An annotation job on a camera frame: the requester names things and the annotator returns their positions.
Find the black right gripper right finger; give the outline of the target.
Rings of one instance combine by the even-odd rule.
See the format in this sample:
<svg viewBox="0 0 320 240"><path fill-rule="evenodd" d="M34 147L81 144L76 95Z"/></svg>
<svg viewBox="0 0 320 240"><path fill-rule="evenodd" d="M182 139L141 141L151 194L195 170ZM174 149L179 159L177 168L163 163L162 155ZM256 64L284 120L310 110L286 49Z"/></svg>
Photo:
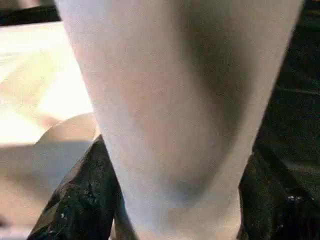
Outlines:
<svg viewBox="0 0 320 240"><path fill-rule="evenodd" d="M238 185L239 240L318 240L320 206L286 167L254 152Z"/></svg>

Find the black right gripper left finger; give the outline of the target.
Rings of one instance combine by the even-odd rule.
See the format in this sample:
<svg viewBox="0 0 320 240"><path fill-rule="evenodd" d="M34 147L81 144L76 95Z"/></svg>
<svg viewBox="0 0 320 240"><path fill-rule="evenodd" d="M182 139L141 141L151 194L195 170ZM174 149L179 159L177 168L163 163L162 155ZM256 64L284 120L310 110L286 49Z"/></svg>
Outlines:
<svg viewBox="0 0 320 240"><path fill-rule="evenodd" d="M29 240L107 240L119 184L99 135L53 192Z"/></svg>

